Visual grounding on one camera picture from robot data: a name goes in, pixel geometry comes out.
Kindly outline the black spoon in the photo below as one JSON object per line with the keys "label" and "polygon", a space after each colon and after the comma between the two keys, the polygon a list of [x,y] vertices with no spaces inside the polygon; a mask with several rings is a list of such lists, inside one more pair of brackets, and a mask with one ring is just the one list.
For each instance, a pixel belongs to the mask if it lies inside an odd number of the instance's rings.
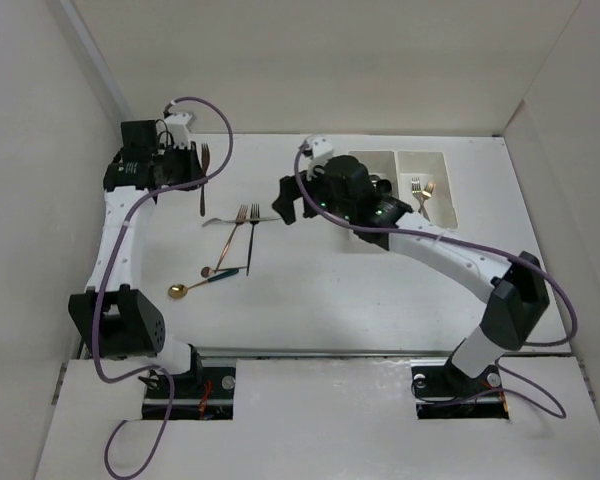
{"label": "black spoon", "polygon": [[378,193],[385,195],[392,192],[392,183],[387,179],[380,179],[374,184],[375,189]]}

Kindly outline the black handled silver fork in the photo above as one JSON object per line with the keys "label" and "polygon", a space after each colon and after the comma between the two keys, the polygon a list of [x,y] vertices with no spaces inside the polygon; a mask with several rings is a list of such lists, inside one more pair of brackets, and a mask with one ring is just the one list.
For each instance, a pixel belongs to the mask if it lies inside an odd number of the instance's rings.
{"label": "black handled silver fork", "polygon": [[249,219],[249,223],[251,225],[251,230],[250,230],[250,238],[249,238],[248,253],[247,253],[246,275],[249,275],[249,273],[250,273],[250,267],[251,267],[252,255],[253,255],[254,237],[255,237],[255,227],[259,223],[259,218],[260,218],[260,206],[257,203],[254,203],[251,205],[250,219]]}

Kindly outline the rose gold fork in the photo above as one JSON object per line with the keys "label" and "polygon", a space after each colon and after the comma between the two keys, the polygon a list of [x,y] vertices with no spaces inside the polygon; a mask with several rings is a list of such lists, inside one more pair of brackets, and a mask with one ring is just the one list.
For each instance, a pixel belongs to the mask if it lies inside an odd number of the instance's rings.
{"label": "rose gold fork", "polygon": [[[246,219],[248,211],[249,211],[249,207],[246,204],[242,204],[240,206],[239,210],[238,210],[238,213],[237,213],[235,219]],[[222,263],[224,262],[227,254],[228,254],[228,252],[230,250],[230,247],[231,247],[231,244],[232,244],[232,242],[234,240],[235,234],[236,234],[238,228],[240,226],[242,226],[242,225],[243,224],[234,224],[234,226],[233,226],[233,228],[231,230],[231,233],[230,233],[230,235],[229,235],[229,237],[228,237],[228,239],[227,239],[227,241],[226,241],[226,243],[225,243],[225,245],[223,247],[223,250],[222,250],[222,252],[221,252],[221,254],[219,256],[219,259],[218,259],[218,261],[216,263],[215,269],[220,269]]]}

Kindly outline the rose gold spoon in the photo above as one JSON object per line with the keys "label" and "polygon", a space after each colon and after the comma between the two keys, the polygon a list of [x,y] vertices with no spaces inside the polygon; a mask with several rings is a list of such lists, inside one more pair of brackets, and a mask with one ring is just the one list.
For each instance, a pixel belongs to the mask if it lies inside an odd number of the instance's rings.
{"label": "rose gold spoon", "polygon": [[203,278],[208,278],[213,275],[217,275],[219,273],[226,272],[226,271],[229,271],[229,268],[212,269],[209,266],[205,266],[200,270],[200,275]]}

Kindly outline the green handled gold spoon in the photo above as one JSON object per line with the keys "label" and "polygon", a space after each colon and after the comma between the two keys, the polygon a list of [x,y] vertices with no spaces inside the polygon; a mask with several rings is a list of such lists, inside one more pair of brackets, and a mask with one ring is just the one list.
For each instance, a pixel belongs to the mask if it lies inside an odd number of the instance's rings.
{"label": "green handled gold spoon", "polygon": [[213,275],[205,277],[202,281],[192,285],[174,284],[168,288],[167,295],[171,299],[181,299],[185,297],[188,294],[188,292],[192,289],[201,287],[206,284],[221,281],[227,278],[231,278],[233,276],[238,275],[240,271],[240,268],[221,269],[219,272],[215,272]]}

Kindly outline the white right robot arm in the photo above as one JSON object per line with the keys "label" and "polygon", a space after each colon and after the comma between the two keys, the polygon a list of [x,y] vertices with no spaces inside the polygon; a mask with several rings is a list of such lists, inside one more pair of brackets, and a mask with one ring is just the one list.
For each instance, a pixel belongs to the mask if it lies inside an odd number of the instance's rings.
{"label": "white right robot arm", "polygon": [[296,220],[296,200],[303,202],[304,217],[331,216],[361,240],[421,262],[484,303],[480,324],[443,369],[445,386],[454,393],[467,393],[503,354],[520,350],[549,306],[535,256],[498,254],[454,237],[392,196],[389,181],[372,181],[353,156],[281,178],[272,207],[287,225]]}

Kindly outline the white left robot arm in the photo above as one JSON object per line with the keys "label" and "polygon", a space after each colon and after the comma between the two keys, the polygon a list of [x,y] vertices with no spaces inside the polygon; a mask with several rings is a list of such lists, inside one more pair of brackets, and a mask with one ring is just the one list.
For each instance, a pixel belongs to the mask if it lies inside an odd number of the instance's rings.
{"label": "white left robot arm", "polygon": [[167,334],[163,315],[141,292],[141,261],[156,199],[147,193],[203,177],[190,138],[193,117],[172,113],[161,120],[126,121],[123,145],[103,178],[105,221],[94,269],[68,310],[88,349],[107,359],[140,357],[169,374],[181,396],[197,394],[204,373],[187,343]]}

